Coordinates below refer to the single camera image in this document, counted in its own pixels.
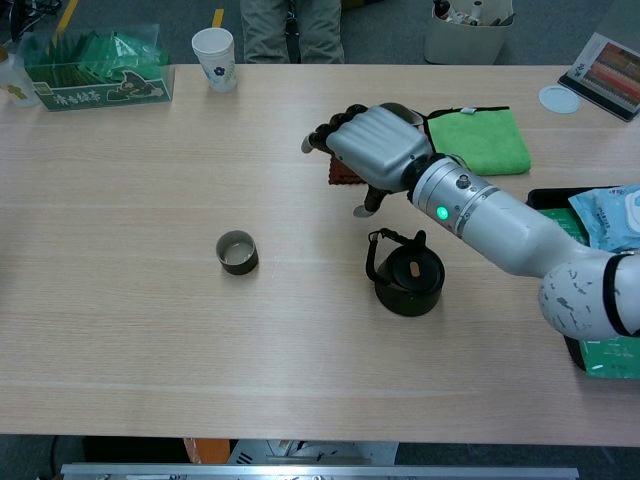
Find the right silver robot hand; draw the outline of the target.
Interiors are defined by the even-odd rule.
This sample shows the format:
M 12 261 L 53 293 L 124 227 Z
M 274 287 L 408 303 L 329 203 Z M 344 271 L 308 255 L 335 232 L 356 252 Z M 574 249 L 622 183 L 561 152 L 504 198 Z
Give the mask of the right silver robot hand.
M 368 185 L 363 203 L 353 212 L 359 218 L 376 213 L 386 196 L 411 190 L 417 172 L 433 155 L 427 136 L 412 124 L 382 106 L 360 104 L 309 133 L 301 150 L 337 158 Z

